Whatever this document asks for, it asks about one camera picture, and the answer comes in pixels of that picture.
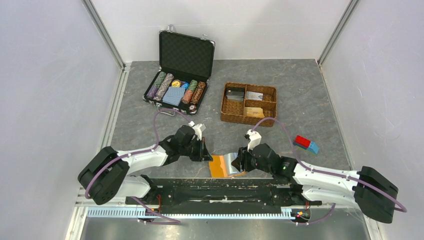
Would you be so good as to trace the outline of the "orange card holder wallet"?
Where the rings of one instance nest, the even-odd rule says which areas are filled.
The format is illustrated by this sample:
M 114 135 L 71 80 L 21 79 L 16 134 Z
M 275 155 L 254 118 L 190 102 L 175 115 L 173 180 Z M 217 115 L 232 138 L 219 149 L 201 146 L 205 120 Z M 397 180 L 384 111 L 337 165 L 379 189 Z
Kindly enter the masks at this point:
M 212 178 L 233 178 L 246 174 L 232 166 L 232 161 L 237 158 L 236 152 L 230 152 L 224 155 L 212 155 L 212 161 L 209 164 L 210 175 Z

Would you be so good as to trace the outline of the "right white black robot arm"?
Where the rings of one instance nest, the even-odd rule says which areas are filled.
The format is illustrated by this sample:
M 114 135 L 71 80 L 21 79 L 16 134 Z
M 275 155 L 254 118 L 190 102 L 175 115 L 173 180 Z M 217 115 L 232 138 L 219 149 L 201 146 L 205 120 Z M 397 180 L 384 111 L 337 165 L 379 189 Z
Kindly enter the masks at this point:
M 319 167 L 279 156 L 266 143 L 252 150 L 241 147 L 231 165 L 240 172 L 260 170 L 283 184 L 291 184 L 289 199 L 349 206 L 380 223 L 390 224 L 399 189 L 380 172 L 363 166 L 360 171 Z

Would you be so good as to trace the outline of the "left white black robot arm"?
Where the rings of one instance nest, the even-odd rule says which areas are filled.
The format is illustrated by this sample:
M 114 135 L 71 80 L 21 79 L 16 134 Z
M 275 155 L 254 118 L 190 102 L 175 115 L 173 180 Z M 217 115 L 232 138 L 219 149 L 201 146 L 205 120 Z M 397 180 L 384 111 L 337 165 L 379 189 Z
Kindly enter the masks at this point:
M 211 161 L 203 138 L 205 128 L 202 123 L 191 122 L 158 145 L 134 151 L 116 151 L 106 146 L 79 173 L 77 180 L 96 205 L 126 197 L 151 204 L 157 198 L 157 190 L 147 176 L 137 176 L 136 172 L 172 164 L 181 156 L 193 162 Z

